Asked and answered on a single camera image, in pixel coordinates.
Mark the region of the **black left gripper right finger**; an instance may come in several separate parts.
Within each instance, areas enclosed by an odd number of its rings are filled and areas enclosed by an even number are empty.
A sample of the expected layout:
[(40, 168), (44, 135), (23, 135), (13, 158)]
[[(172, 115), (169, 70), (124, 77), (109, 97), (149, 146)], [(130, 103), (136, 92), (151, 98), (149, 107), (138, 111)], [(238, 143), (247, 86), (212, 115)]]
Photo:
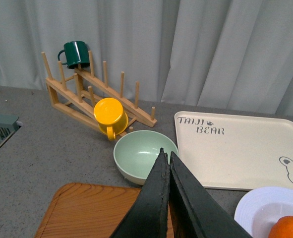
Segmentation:
[(171, 152), (169, 206), (175, 238), (249, 238)]

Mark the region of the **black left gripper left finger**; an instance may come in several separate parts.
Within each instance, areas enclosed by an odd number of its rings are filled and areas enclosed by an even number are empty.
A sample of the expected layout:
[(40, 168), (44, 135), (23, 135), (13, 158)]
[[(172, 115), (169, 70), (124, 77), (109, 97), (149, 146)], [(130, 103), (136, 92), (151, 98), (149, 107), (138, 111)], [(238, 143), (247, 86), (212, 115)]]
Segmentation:
[(112, 238), (165, 238), (168, 230), (170, 166), (161, 148), (136, 199)]

